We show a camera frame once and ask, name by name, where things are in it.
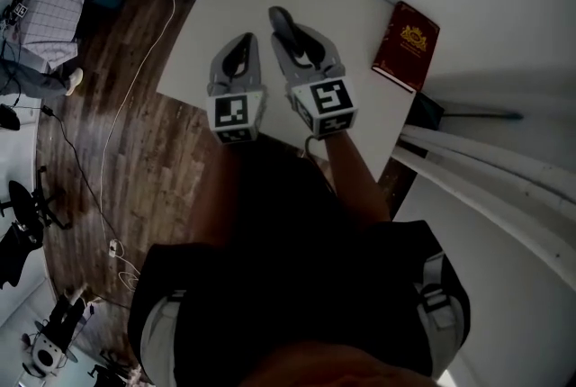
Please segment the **white round device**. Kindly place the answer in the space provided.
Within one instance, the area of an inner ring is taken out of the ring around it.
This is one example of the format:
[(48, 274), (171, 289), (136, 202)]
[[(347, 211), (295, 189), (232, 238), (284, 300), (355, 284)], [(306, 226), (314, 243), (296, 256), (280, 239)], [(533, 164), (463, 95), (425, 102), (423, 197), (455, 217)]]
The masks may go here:
[(32, 365), (44, 373), (53, 372), (63, 356), (61, 349), (45, 335), (39, 335), (31, 350)]

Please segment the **person's black shirt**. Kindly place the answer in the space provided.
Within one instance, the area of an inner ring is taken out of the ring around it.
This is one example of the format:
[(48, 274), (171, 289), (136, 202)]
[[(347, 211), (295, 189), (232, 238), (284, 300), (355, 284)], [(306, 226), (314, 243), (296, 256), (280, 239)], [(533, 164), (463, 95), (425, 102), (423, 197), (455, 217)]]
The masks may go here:
[(358, 230), (334, 179), (263, 142), (231, 145), (241, 169), (224, 247), (152, 246), (128, 323), (155, 387), (239, 387), (274, 351), (354, 347), (435, 382), (469, 336), (472, 312), (423, 220)]

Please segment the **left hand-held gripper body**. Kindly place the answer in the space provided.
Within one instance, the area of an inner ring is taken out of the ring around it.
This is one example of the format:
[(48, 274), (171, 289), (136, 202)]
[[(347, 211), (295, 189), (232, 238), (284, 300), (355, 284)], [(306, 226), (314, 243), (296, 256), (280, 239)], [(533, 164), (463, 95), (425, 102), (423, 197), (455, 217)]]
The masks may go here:
[(264, 91), (209, 96), (209, 127), (223, 145), (257, 140), (266, 105)]

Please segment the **person's right forearm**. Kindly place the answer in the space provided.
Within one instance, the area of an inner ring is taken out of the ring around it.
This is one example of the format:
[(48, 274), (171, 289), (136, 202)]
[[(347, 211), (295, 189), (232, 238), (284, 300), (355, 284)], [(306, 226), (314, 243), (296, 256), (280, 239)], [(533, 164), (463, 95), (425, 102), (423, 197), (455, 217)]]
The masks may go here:
[(390, 221), (390, 212), (381, 187), (365, 164), (356, 145), (345, 131), (325, 139), (337, 197), (358, 230)]

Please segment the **person's left forearm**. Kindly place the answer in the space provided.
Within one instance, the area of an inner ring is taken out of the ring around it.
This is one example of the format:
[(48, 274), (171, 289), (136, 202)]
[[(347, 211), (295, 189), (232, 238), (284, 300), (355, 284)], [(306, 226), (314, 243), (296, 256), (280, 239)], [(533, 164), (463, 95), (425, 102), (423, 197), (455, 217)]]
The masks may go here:
[(230, 240), (238, 212), (241, 157), (231, 145), (217, 145), (204, 169), (190, 214), (192, 241), (217, 248)]

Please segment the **black office chair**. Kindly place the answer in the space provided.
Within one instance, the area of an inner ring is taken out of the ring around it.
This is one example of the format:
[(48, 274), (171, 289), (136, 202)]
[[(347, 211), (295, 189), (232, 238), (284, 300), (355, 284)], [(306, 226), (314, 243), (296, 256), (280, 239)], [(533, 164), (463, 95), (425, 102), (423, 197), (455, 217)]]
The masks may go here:
[(0, 214), (5, 216), (6, 209), (12, 209), (16, 218), (15, 225), (23, 232), (42, 233), (52, 224), (61, 230), (71, 230), (71, 221), (62, 223), (51, 210), (50, 204), (63, 197), (66, 191), (58, 188), (55, 193), (47, 196), (42, 185), (42, 175), (47, 172), (46, 166), (36, 170), (35, 186), (30, 192), (22, 184), (10, 180), (8, 183), (9, 200), (0, 202)]

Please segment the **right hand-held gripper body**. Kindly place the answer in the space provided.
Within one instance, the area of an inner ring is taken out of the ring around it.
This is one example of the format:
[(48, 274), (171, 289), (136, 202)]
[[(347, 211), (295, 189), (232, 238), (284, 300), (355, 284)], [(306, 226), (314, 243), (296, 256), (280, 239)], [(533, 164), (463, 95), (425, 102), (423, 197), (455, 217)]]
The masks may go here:
[(347, 76), (297, 85), (291, 89), (293, 109), (317, 140), (353, 127), (356, 94)]

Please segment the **black rounded device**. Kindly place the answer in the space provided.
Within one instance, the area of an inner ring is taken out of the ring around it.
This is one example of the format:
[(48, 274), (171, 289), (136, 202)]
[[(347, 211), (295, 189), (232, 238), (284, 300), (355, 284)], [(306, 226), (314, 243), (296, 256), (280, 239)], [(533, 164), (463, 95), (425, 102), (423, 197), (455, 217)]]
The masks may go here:
[(18, 131), (21, 128), (17, 113), (9, 106), (0, 103), (0, 129)]

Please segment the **dark red hardcover book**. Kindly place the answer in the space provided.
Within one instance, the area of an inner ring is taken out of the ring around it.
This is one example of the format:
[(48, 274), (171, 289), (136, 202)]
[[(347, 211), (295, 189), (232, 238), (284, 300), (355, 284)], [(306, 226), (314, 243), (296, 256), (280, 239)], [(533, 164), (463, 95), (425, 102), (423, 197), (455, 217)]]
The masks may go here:
[(373, 61), (372, 70), (403, 89), (420, 92), (436, 49), (440, 27), (399, 1)]

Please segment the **black jacket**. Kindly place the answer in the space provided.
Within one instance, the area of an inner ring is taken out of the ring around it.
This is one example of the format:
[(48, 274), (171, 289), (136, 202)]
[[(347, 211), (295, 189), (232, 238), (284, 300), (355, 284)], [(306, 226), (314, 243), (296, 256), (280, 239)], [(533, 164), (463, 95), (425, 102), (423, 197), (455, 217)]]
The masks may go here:
[(16, 287), (28, 255), (43, 247), (43, 229), (21, 230), (14, 222), (0, 240), (0, 290)]

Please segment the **white wall pipe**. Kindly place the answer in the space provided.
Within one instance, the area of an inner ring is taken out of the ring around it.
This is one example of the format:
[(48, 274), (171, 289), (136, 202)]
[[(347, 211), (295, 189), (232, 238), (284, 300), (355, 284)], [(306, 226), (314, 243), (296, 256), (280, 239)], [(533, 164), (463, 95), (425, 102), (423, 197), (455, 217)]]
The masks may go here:
[(411, 138), (433, 144), (441, 149), (475, 158), (498, 169), (520, 176), (534, 184), (550, 189), (565, 199), (576, 203), (576, 174), (558, 166), (521, 155), (473, 139), (467, 139), (442, 131), (405, 125), (400, 133), (402, 138)]
[(534, 216), (405, 148), (391, 157), (505, 230), (576, 292), (576, 247)]
[(532, 216), (547, 214), (549, 210), (569, 221), (576, 222), (576, 203), (550, 189), (534, 184), (518, 175), (498, 169), (472, 157), (458, 154), (411, 138), (400, 137), (401, 145), (419, 157), (478, 185)]

